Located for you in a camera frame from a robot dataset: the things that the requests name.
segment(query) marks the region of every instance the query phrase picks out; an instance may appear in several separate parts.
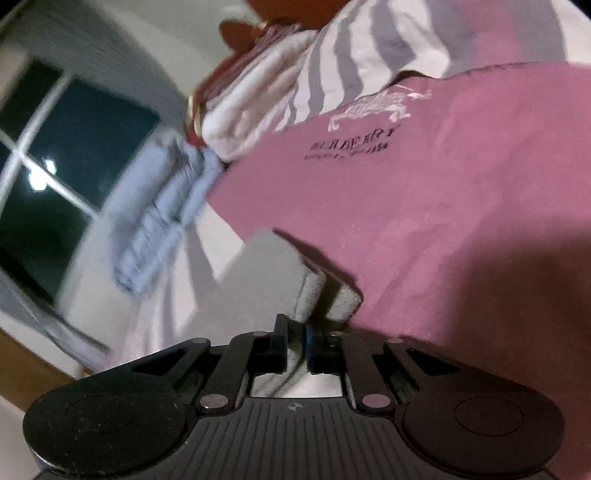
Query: circular pad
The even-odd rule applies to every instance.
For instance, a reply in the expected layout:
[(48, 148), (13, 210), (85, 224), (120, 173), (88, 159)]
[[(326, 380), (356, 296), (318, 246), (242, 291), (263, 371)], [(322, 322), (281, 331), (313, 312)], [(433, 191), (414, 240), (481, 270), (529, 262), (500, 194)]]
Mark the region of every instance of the circular pad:
[(40, 460), (68, 475), (117, 476), (176, 445), (186, 415), (165, 382), (134, 373), (109, 380), (89, 377), (33, 403), (23, 433)]
[(495, 397), (474, 397), (456, 407), (457, 422), (478, 435), (498, 437), (509, 435), (523, 423), (518, 406)]

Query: metal screw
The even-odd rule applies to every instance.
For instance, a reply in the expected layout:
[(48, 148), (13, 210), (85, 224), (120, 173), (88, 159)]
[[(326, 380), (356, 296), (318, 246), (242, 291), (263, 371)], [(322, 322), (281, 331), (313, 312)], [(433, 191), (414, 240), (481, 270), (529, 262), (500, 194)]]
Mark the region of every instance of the metal screw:
[(201, 397), (201, 400), (199, 400), (201, 406), (207, 410), (225, 407), (228, 402), (230, 402), (228, 397), (225, 395), (220, 395), (219, 393), (210, 393), (209, 395), (204, 395)]
[(384, 408), (390, 405), (391, 400), (380, 393), (372, 393), (361, 399), (361, 403), (367, 408)]

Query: window pane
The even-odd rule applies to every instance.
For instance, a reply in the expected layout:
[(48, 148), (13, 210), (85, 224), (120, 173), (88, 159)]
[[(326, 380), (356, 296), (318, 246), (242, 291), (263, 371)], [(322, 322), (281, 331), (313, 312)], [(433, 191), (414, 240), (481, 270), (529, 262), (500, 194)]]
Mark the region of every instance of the window pane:
[(18, 5), (18, 0), (8, 0), (8, 2), (3, 2), (0, 5), (0, 19), (4, 17), (4, 15), (8, 15), (10, 10)]
[(4, 145), (3, 143), (0, 143), (0, 172), (4, 168), (4, 165), (6, 164), (6, 160), (8, 160), (9, 156), (10, 156), (10, 150), (6, 147), (6, 145)]
[(57, 70), (36, 61), (19, 79), (0, 111), (0, 128), (14, 141), (60, 75)]
[(0, 264), (52, 303), (89, 218), (26, 168), (0, 216)]
[(75, 80), (29, 150), (96, 207), (158, 121), (155, 113)]

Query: window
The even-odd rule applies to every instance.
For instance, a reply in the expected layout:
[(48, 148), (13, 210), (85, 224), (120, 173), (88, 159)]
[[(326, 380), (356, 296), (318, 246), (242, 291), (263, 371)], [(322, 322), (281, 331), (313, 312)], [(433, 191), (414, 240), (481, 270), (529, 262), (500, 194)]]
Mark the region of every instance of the window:
[(31, 63), (0, 107), (0, 266), (53, 304), (153, 112)]
[(8, 18), (14, 14), (19, 2), (21, 2), (21, 0), (8, 0), (0, 4), (0, 26), (3, 22), (7, 22)]

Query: wooden floor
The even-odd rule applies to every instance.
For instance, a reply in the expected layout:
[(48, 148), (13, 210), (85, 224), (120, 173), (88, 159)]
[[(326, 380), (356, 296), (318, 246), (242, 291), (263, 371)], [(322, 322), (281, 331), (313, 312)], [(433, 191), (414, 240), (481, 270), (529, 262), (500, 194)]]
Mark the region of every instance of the wooden floor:
[(41, 394), (72, 378), (0, 329), (0, 395), (23, 411)]

